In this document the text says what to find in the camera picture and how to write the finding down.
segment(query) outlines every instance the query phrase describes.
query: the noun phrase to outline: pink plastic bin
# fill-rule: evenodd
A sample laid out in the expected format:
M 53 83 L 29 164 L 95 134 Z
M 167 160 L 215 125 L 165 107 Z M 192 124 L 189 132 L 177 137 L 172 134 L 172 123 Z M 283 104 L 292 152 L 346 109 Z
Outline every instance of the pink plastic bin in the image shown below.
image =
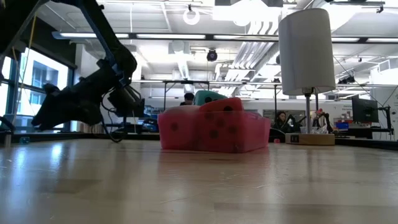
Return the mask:
M 267 147 L 270 127 L 269 119 L 243 111 L 181 111 L 159 116 L 162 149 L 248 152 Z

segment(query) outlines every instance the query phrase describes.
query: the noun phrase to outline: woman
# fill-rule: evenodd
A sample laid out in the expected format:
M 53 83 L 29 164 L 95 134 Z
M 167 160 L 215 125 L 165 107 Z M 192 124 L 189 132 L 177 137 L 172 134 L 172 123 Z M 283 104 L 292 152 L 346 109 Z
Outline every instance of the woman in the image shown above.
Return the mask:
M 280 111 L 276 114 L 276 120 L 272 128 L 278 129 L 284 133 L 292 133 L 293 128 L 286 122 L 286 113 Z

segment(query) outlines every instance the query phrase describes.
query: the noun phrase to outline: green object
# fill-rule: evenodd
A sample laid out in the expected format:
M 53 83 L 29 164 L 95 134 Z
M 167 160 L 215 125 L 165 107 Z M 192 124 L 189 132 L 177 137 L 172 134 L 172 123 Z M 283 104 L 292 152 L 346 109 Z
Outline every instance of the green object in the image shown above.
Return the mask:
M 222 100 L 222 99 L 227 99 L 226 96 L 215 93 L 213 91 L 207 91 L 207 90 L 200 90 L 197 91 L 195 94 L 195 99 L 193 100 L 194 105 L 204 105 L 205 103 L 209 103 L 215 100 Z

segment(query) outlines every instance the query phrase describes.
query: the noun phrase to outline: black dot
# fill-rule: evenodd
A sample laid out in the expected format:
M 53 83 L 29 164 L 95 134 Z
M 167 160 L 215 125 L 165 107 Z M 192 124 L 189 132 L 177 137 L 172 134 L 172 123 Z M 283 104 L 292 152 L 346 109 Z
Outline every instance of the black dot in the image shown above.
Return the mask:
M 172 123 L 172 131 L 178 130 L 178 124 L 177 123 Z
M 236 127 L 232 126 L 228 128 L 228 133 L 230 134 L 235 134 L 236 133 Z
M 212 121 L 214 119 L 214 114 L 211 111 L 207 111 L 205 113 L 205 119 L 209 120 L 209 121 Z
M 210 134 L 210 138 L 212 138 L 212 139 L 218 138 L 218 131 L 217 130 L 211 130 L 209 134 Z
M 211 102 L 211 98 L 207 96 L 207 97 L 205 98 L 205 103 L 210 103 L 210 102 Z
M 233 109 L 232 109 L 232 107 L 230 107 L 230 106 L 226 106 L 226 107 L 224 107 L 224 111 L 232 111 Z
M 217 127 L 222 128 L 222 127 L 225 126 L 225 122 L 224 122 L 223 119 L 218 118 L 218 119 L 217 119 L 217 122 L 216 122 L 216 125 L 217 125 Z

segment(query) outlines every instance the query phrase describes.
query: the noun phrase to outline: white cylinder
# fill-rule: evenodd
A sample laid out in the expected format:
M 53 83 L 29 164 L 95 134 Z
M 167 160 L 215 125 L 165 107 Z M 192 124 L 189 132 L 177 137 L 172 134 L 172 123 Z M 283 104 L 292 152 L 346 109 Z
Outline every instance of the white cylinder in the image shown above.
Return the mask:
M 282 90 L 285 95 L 303 95 L 334 90 L 335 71 L 328 12 L 306 9 L 279 23 Z

